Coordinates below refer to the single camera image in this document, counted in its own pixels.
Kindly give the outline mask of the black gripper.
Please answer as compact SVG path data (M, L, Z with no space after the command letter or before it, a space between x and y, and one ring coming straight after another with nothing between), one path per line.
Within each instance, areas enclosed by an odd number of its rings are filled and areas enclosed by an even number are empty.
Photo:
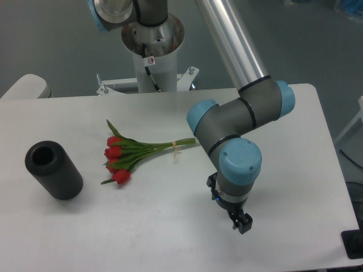
M212 174L208 177L206 182L212 195L212 200L228 212L229 218L233 222L233 229L238 229L240 234L244 234L252 227L253 219L248 213L244 213L243 206L247 201L247 196L237 197L234 199L232 196L225 194L222 189L218 187L217 174Z

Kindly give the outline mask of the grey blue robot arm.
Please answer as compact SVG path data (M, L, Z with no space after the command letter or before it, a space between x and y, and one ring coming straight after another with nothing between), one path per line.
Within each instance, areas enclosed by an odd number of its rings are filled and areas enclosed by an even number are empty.
M228 212L233 227L245 233L252 218L243 206L260 173L262 155L243 135L290 113L295 95L286 82L271 79L232 1L196 4L239 96L224 105L203 100L189 110L187 122L217 169L207 180L212 199ZM176 52L184 28L169 13L167 1L88 1L88 7L100 29L122 29L140 93L181 88Z

